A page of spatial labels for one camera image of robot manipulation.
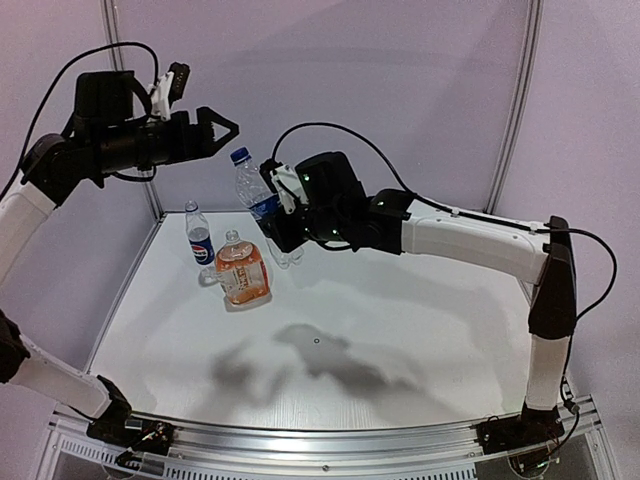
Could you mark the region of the orange label bottle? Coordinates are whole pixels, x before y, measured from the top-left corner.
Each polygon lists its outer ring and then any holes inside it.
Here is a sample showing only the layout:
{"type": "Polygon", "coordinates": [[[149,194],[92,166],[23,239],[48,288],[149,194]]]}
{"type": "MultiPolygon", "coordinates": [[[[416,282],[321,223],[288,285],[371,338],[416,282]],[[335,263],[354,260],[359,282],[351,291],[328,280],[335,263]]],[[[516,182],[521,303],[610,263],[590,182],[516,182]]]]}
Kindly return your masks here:
{"type": "Polygon", "coordinates": [[[225,243],[216,253],[215,267],[225,300],[234,308],[263,301],[271,294],[258,246],[243,239],[237,230],[225,233],[225,243]]]}

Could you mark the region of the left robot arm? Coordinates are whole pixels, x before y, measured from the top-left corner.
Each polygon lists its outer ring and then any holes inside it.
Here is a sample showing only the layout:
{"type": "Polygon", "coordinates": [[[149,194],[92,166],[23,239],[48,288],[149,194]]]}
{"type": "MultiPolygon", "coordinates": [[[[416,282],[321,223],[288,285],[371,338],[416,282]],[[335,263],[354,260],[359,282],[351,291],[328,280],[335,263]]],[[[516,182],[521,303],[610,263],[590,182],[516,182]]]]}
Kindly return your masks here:
{"type": "MultiPolygon", "coordinates": [[[[153,171],[214,156],[240,133],[239,125],[208,107],[191,121],[186,111],[172,112],[181,99],[188,69],[174,64],[168,73],[143,87],[131,71],[80,75],[74,108],[59,134],[32,144],[19,178],[1,196],[1,275],[43,245],[39,233],[84,180],[103,187],[109,177],[128,169],[153,171]]],[[[132,427],[132,408],[109,379],[90,375],[33,343],[7,316],[1,318],[1,381],[56,400],[88,420],[89,437],[132,450],[151,444],[169,448],[174,428],[145,420],[132,427]]]]}

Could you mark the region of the Pepsi bottle blue label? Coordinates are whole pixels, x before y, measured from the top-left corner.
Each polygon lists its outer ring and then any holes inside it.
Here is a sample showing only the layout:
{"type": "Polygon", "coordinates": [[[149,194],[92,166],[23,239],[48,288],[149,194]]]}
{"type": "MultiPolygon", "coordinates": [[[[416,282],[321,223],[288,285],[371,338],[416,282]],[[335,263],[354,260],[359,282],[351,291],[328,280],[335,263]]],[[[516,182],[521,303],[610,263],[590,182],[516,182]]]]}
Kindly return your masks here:
{"type": "Polygon", "coordinates": [[[215,285],[218,275],[210,226],[195,200],[185,203],[185,232],[192,255],[199,267],[199,284],[203,287],[215,285]]]}

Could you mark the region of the clear bottle blue text label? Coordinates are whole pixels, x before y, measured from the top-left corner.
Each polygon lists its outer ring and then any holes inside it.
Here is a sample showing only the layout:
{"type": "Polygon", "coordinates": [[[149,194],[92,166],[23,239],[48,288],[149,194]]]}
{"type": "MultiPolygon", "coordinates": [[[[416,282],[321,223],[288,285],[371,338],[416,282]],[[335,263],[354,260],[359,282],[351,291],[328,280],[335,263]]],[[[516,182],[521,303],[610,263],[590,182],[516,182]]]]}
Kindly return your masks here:
{"type": "MultiPolygon", "coordinates": [[[[254,220],[259,223],[268,214],[275,213],[280,206],[279,197],[262,179],[249,150],[241,147],[230,154],[230,159],[235,168],[236,194],[254,220]]],[[[265,239],[272,259],[279,268],[286,270],[291,265],[301,264],[304,256],[302,247],[291,253],[284,253],[271,238],[265,239]]]]}

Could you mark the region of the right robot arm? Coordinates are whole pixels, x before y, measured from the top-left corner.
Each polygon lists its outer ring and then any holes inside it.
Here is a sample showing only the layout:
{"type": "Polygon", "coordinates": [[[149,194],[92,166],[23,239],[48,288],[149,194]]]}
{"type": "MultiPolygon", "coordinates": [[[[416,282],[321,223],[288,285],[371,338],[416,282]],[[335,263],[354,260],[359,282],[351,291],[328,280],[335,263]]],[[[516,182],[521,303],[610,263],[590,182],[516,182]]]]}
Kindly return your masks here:
{"type": "Polygon", "coordinates": [[[311,241],[327,251],[431,255],[531,284],[531,353],[522,409],[479,423],[478,441],[484,453],[492,454],[566,440],[557,404],[578,314],[564,219],[502,219],[440,205],[405,188],[369,196],[342,152],[321,153],[295,167],[270,158],[259,173],[280,199],[260,228],[285,253],[311,241]]]}

